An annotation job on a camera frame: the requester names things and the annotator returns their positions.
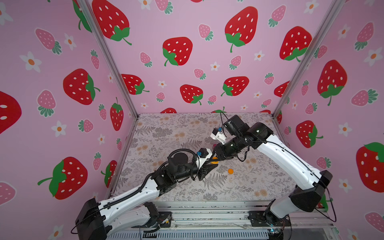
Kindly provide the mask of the orange paint jar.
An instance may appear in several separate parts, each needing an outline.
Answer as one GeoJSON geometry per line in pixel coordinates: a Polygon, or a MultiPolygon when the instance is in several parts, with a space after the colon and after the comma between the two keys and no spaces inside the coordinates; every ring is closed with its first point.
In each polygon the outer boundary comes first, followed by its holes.
{"type": "Polygon", "coordinates": [[[211,164],[215,164],[217,165],[219,162],[217,161],[217,157],[213,157],[212,161],[211,161],[211,164]]]}

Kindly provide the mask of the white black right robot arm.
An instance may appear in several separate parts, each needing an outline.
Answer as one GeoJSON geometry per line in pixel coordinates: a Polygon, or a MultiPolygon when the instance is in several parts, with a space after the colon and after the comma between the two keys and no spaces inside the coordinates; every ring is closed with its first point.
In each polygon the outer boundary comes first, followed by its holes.
{"type": "Polygon", "coordinates": [[[293,153],[278,136],[263,123],[249,127],[239,116],[228,119],[215,128],[211,138],[219,141],[213,150],[218,161],[236,157],[243,149],[258,150],[273,160],[296,183],[294,190],[284,197],[273,200],[263,214],[263,221],[273,226],[279,220],[298,210],[312,212],[328,191],[333,176],[306,163],[293,153]]]}

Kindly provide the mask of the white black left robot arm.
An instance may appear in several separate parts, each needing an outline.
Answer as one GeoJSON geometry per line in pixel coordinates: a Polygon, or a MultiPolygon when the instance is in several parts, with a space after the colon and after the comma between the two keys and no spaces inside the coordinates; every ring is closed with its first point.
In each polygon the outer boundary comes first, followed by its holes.
{"type": "Polygon", "coordinates": [[[201,181],[216,168],[219,160],[210,149],[175,150],[139,186],[100,202],[88,200],[71,233],[80,240],[105,240],[132,227],[158,228],[160,213],[152,201],[170,192],[178,183],[189,179],[201,181]]]}

